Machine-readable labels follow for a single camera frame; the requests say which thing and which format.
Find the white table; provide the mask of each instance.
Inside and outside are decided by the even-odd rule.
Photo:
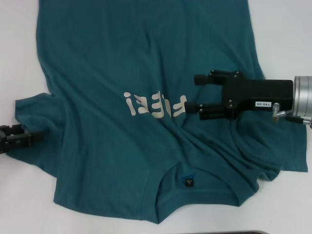
[[[0,124],[16,123],[14,100],[47,92],[36,55],[37,1],[0,0]],[[250,1],[258,57],[266,78],[312,76],[311,9],[310,0]],[[308,148],[310,168],[311,156],[312,149]],[[0,233],[312,232],[312,173],[282,172],[273,182],[259,183],[259,192],[239,208],[189,205],[156,225],[86,215],[56,205],[52,202],[56,184],[53,177],[1,155]]]

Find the t-shirt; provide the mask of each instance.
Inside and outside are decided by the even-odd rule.
[[[57,178],[56,204],[160,223],[307,171],[304,126],[185,113],[186,101],[221,102],[194,74],[264,78],[246,0],[40,0],[37,49],[51,94],[16,101],[16,119],[44,140],[9,155]]]

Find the table surface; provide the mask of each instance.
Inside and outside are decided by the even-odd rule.
[[[250,0],[260,65],[268,79],[312,76],[312,2]],[[0,0],[0,123],[14,124],[14,100],[47,92],[37,54],[38,0]],[[308,143],[311,140],[308,131]],[[308,166],[312,166],[308,147]],[[53,203],[56,179],[35,166],[0,156],[0,233],[156,234],[260,230],[312,231],[312,173],[281,172],[241,207],[188,205],[156,225],[81,214]]]

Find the metal cylinder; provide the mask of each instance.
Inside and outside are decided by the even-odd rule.
[[[295,77],[293,82],[294,116],[312,117],[312,77]]]

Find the teal t-shirt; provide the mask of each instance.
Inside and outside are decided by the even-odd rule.
[[[9,155],[55,176],[59,205],[160,223],[307,171],[304,126],[185,114],[185,101],[221,102],[194,74],[264,78],[246,0],[40,0],[37,49],[51,94],[18,100],[16,119],[44,141]]]

